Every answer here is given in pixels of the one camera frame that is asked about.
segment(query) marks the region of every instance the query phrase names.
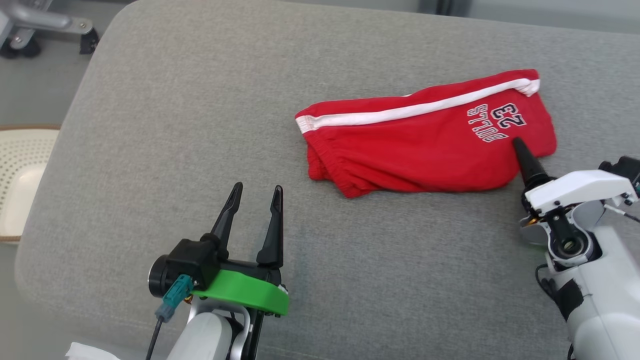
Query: black wheel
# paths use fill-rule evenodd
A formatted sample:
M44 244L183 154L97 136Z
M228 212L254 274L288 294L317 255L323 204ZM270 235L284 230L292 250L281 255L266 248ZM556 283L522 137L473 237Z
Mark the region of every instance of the black wheel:
M80 36L80 55L93 54L99 41L100 37L95 29L91 29L88 33Z
M20 54L25 58L35 58L40 54L40 45L36 42L36 39L32 38L27 43L27 46L19 50Z
M20 52L11 47L11 40L6 39L0 48L0 56L5 59L15 59Z

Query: folded red garment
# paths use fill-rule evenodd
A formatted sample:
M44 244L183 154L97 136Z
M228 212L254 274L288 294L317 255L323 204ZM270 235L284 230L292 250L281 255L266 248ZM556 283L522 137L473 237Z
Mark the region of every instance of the folded red garment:
M309 177L349 198L504 186L519 169L514 137L538 157L556 150L539 88L537 71L513 70L409 96L314 104L296 115Z

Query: white plastic basket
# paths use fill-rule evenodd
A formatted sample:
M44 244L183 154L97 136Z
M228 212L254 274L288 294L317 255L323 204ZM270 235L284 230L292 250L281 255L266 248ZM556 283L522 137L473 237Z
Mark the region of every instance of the white plastic basket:
M59 126L0 127L0 241L22 236Z

